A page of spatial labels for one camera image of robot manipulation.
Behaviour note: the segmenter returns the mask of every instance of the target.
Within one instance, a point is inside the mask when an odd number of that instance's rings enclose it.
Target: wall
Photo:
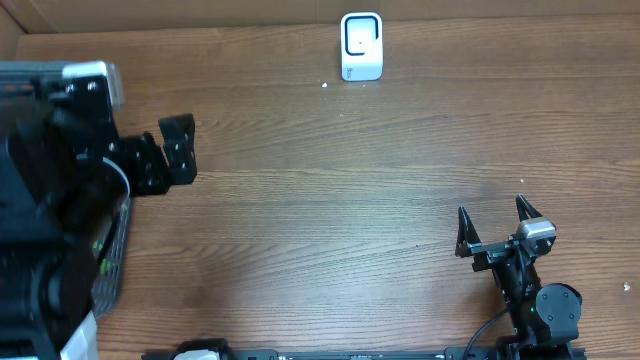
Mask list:
[[[0,60],[13,60],[18,45],[18,37],[23,32],[20,27],[0,7]]]
[[[640,12],[637,0],[0,0],[31,33]]]

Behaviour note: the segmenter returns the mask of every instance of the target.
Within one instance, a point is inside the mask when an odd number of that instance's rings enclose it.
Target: white rectangular object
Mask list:
[[[382,19],[374,12],[349,13],[340,22],[342,78],[377,80],[382,76]]]

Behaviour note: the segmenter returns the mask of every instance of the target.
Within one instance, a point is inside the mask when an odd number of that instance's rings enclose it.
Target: wooden tabletop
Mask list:
[[[123,135],[196,118],[195,183],[136,205],[102,356],[199,337],[463,345],[504,304],[490,272],[454,256],[457,208],[503,241],[522,193],[558,227],[543,283],[584,297],[575,345],[640,357],[640,16],[388,22],[384,74],[366,83],[341,80],[339,32],[20,39],[18,59],[118,64]],[[504,319],[481,342],[509,331]]]

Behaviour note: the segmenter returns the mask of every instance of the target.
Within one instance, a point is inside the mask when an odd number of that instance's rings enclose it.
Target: wooden table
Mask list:
[[[576,345],[640,357],[640,16],[389,22],[384,36],[383,78],[366,83],[341,80],[334,25],[20,39],[18,59],[120,65],[124,135],[197,119],[196,182],[138,201],[104,358],[198,337],[463,345],[503,304],[454,257],[457,207],[503,241],[518,193],[558,226],[537,269],[584,296]]]

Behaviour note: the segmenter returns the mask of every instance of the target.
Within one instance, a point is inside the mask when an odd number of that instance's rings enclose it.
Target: beige wall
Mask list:
[[[640,12],[637,0],[0,0],[32,33]]]
[[[0,60],[13,60],[22,30],[15,21],[0,7]]]

